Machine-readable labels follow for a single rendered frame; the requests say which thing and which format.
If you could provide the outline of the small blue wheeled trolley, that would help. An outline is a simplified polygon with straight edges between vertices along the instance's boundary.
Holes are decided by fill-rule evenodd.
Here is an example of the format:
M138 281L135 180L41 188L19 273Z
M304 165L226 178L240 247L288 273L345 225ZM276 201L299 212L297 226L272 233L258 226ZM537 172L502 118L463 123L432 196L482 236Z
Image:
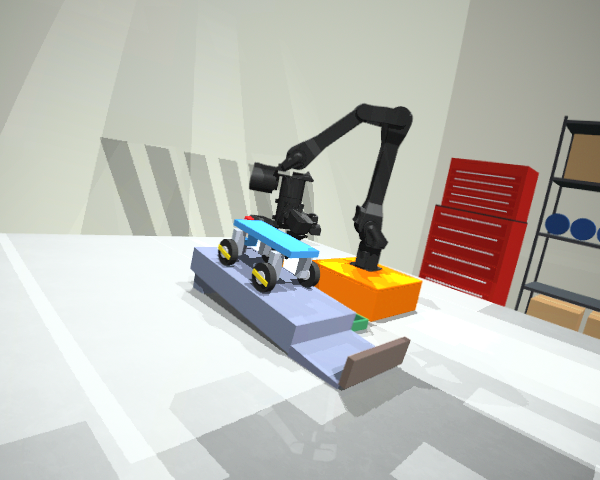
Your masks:
M258 263L252 271L252 283L258 292L272 291L279 280L284 257L299 258L295 277L303 287L313 287L320 280L320 269L312 261L319 252L313 247L257 220L234 219L232 238L223 239L218 244L217 255L222 265L233 265L238 255L242 255L243 246L257 246L258 253L266 263ZM248 233L248 238L246 237Z

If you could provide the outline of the green tray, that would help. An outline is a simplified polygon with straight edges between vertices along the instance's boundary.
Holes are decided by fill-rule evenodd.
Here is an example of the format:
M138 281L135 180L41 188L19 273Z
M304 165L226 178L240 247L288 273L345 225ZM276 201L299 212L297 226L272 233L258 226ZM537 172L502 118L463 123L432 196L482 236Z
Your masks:
M356 314L352 329L353 331L363 330L367 328L368 319L360 314Z

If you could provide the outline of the light blue ramp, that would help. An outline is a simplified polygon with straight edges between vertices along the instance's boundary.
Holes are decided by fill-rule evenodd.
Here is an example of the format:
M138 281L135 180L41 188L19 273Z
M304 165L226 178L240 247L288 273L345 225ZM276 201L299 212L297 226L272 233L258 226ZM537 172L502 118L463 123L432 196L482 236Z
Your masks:
M217 247L194 247L193 287L218 293L280 346L288 357L334 388L348 388L403 363L411 339L403 336L375 347L352 329L356 312L316 287L303 287L282 267L272 291L252 283L256 264L266 263L243 246L233 265L222 265Z

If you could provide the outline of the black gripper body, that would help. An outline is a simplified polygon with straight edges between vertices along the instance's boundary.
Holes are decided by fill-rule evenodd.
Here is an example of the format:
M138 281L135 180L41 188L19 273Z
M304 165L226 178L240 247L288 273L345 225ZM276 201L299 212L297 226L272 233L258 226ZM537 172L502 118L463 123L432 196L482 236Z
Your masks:
M275 203L277 203L277 209L276 209L276 214L272 215L272 219L269 219L265 216L260 216L260 215L251 215L250 216L257 221L263 221L273 227L275 227L276 229L290 229L290 227L287 225L287 223L282 223L279 221L281 212L283 211L283 209L285 208L285 205L287 205L287 203L292 203L292 207L293 208L297 208L299 204L302 203L302 199L294 199L294 198L289 198L289 197L285 197L285 196L281 196L279 195L278 199L275 199ZM321 227L320 224L316 225L315 229L310 228L309 230L310 235L316 235L316 236L320 236L321 234Z

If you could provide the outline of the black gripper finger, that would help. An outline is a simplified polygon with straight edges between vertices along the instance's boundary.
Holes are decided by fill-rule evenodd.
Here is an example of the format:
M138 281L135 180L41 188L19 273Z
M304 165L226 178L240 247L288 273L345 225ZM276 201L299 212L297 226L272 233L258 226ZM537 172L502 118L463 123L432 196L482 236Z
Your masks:
M307 235L295 234L295 233L291 232L290 230L287 230L286 234L294 237L295 239L297 239L299 241L302 240L303 238L307 238L308 237ZM287 256L285 256L284 259L288 260L289 258Z

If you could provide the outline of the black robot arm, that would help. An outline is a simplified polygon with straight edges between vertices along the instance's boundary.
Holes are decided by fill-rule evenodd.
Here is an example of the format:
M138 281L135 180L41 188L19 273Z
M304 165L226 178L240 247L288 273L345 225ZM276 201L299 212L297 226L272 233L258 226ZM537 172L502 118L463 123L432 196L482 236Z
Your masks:
M292 176L279 174L279 171L290 169L301 170L307 167L320 153L361 123L381 127L381 147L372 174L367 198L362 206L356 206L353 217L354 227L359 233L360 244L355 262L350 265L375 272L383 270L379 267L382 249L387 240L382 233L382 203L391 177L400 143L406 137L413 122L411 111L403 106L394 109L379 107L367 103L359 104L353 111L332 124L317 136L290 148L278 166L254 162L249 180L249 189L271 193L277 190L279 177L282 176L279 195L302 199L305 182L314 182L310 172L293 172ZM316 213L304 213L303 205L297 208L287 203L281 212L279 221L287 223L293 233L308 234L310 228L315 229L318 223Z

